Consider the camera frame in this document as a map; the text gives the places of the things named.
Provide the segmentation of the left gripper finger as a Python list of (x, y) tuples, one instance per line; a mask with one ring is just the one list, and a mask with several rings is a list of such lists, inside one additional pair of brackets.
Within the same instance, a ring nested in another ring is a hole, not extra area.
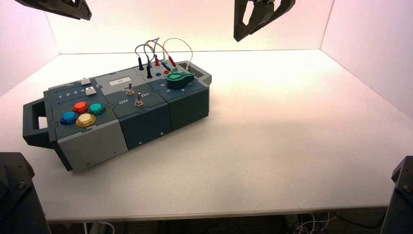
[(23, 6), (77, 19), (90, 20), (92, 12), (85, 0), (16, 0)]

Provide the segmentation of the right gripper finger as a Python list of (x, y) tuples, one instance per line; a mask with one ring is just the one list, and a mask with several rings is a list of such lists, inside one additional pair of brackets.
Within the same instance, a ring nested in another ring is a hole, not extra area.
[(275, 8), (274, 0), (254, 0), (254, 10), (251, 17), (256, 18), (253, 22), (251, 33), (262, 29), (269, 23), (280, 18), (295, 5), (295, 0), (281, 0), (277, 8)]
[[(253, 10), (248, 23), (243, 22), (246, 7), (253, 3)], [(269, 0), (236, 0), (234, 2), (234, 39), (240, 42), (246, 36), (258, 30), (270, 18)]]

